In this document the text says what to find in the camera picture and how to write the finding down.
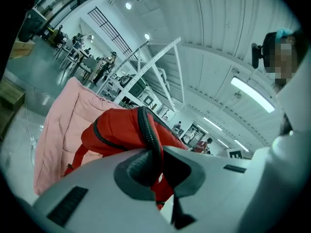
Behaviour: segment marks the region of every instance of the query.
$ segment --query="white metal frame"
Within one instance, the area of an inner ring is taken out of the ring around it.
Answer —
[[[183,88],[183,81],[182,81],[182,75],[181,75],[181,68],[180,68],[180,61],[179,61],[179,55],[177,51],[177,43],[180,42],[181,38],[177,38],[176,40],[172,41],[169,43],[166,47],[164,47],[159,53],[157,53],[148,63],[146,63],[142,68],[141,68],[141,61],[140,61],[140,53],[141,49],[149,44],[149,41],[146,41],[144,44],[142,44],[139,48],[137,48],[135,51],[133,51],[123,62],[120,66],[116,67],[112,72],[108,75],[107,79],[103,83],[103,85],[98,89],[97,94],[100,94],[101,91],[104,89],[104,87],[108,84],[109,80],[117,73],[118,70],[127,62],[130,60],[130,58],[138,52],[138,72],[135,75],[135,77],[124,87],[123,90],[121,90],[120,94],[115,98],[114,102],[116,104],[119,104],[124,97],[128,97],[130,100],[138,104],[139,106],[145,105],[143,102],[141,102],[139,99],[135,98],[132,94],[130,94],[130,89],[134,86],[134,84],[150,69],[152,68],[153,71],[155,72],[155,75],[158,79],[158,82],[160,83],[167,100],[170,102],[171,108],[173,108],[173,111],[176,113],[175,106],[173,105],[173,101],[171,99],[171,96],[163,82],[163,79],[156,67],[156,62],[171,48],[174,48],[175,55],[176,55],[176,61],[178,65],[178,71],[179,71],[179,77],[180,77],[180,83],[181,83],[181,88],[182,88],[182,96],[183,96],[183,102],[184,100],[184,88]]]

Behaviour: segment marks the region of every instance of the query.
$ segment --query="floor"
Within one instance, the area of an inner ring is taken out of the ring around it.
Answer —
[[[64,55],[54,60],[56,50],[52,46],[39,37],[34,38],[33,41],[35,42],[35,47],[32,53],[29,56],[10,59],[6,70],[27,85],[55,99],[70,78],[70,70],[68,68],[64,72],[58,69]],[[78,69],[75,74],[75,77],[79,80],[82,80],[81,72],[81,69]],[[86,86],[94,91],[98,89],[91,82],[87,82]]]
[[[33,189],[35,151],[30,144],[30,134],[39,138],[51,105],[69,79],[69,70],[58,70],[62,58],[54,61],[55,49],[41,38],[34,39],[34,42],[35,47],[30,56],[10,59],[7,64],[4,75],[26,90],[27,110],[25,105],[19,110],[0,146],[0,169],[12,192],[29,204],[37,199]],[[75,77],[82,79],[79,72]],[[87,82],[86,86],[94,91],[98,89],[91,82]],[[173,197],[161,210],[168,222],[172,209]]]
[[[30,145],[29,134],[34,138],[40,136],[45,117],[30,110],[27,110],[27,116],[24,105],[15,116],[1,145],[0,168],[12,192],[33,204],[38,196],[33,189],[35,151]]]

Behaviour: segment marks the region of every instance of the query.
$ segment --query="ceiling light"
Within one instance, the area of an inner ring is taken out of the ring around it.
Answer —
[[[132,8],[132,5],[131,5],[129,2],[127,2],[127,3],[125,4],[125,7],[126,7],[128,10],[130,10],[130,9]]]
[[[208,133],[205,129],[203,129],[199,124],[197,124],[196,126],[198,126],[201,130],[205,131],[206,133]]]
[[[221,140],[217,139],[221,144],[223,144],[227,149],[229,148],[225,143],[223,143]]]
[[[237,140],[234,140],[237,144],[239,144],[245,151],[249,152],[249,150],[244,147],[240,142],[238,142]]]
[[[233,77],[231,83],[238,89],[242,90],[247,95],[249,95],[257,103],[259,103],[268,113],[271,113],[275,110],[274,106],[265,97],[263,97],[258,91],[250,87],[244,81],[240,80],[237,77]]]
[[[221,129],[220,127],[218,127],[215,123],[213,123],[212,121],[208,120],[206,117],[204,118],[207,122],[209,122],[210,124],[214,125],[217,129],[219,129],[220,131],[222,131],[223,129]]]

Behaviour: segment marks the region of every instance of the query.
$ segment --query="pink blanket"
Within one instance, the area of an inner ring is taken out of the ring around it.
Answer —
[[[35,193],[41,195],[63,177],[68,163],[81,145],[82,132],[110,108],[120,106],[96,95],[76,78],[68,80],[44,122],[35,150]],[[83,163],[101,158],[88,151]]]

